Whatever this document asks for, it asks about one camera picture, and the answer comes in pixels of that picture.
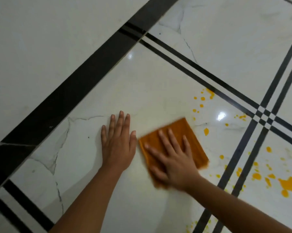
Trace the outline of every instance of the right hand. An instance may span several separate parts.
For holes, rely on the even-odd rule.
[[[168,134],[171,142],[165,137],[162,130],[159,131],[159,136],[168,152],[168,156],[158,152],[147,143],[145,144],[145,149],[166,167],[166,172],[155,166],[150,167],[150,170],[164,183],[178,190],[186,191],[193,184],[195,178],[200,175],[192,158],[191,148],[186,136],[183,137],[185,144],[185,152],[183,152],[171,129],[168,130]]]

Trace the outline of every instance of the orange cloth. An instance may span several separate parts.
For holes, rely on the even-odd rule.
[[[195,165],[198,169],[207,167],[208,165],[208,158],[203,151],[200,143],[198,142],[193,130],[189,126],[187,120],[185,118],[179,119],[167,126],[164,126],[162,128],[159,128],[155,130],[152,133],[147,134],[146,136],[141,137],[138,142],[142,149],[142,152],[146,159],[147,168],[149,171],[149,174],[153,180],[153,185],[156,188],[162,187],[162,188],[168,188],[168,186],[164,183],[162,183],[160,180],[158,180],[152,172],[149,170],[150,166],[156,166],[160,170],[165,171],[165,167],[162,163],[160,163],[154,156],[152,156],[148,151],[144,148],[144,144],[148,143],[150,146],[156,148],[159,152],[163,153],[164,155],[167,155],[167,151],[159,137],[158,131],[161,129],[164,133],[164,135],[168,138],[167,130],[168,128],[171,128],[181,149],[185,151],[185,144],[183,142],[183,135],[187,137],[187,140],[189,141],[191,151],[192,151],[192,157],[194,159]]]

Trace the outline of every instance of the left hand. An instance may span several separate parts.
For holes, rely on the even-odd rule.
[[[123,172],[131,164],[136,151],[136,131],[130,131],[130,115],[127,114],[124,120],[124,113],[120,111],[117,124],[115,116],[110,117],[108,136],[106,126],[102,126],[101,142],[103,153],[103,166],[112,166]]]

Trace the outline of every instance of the marble floor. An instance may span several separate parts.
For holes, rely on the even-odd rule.
[[[101,166],[111,114],[130,113],[137,137],[186,117],[210,160],[200,174],[292,228],[291,2],[179,0],[10,181],[56,222]],[[46,232],[5,188],[0,199]],[[190,196],[155,189],[140,149],[101,232],[116,231],[229,232]],[[18,232],[1,213],[0,232]]]

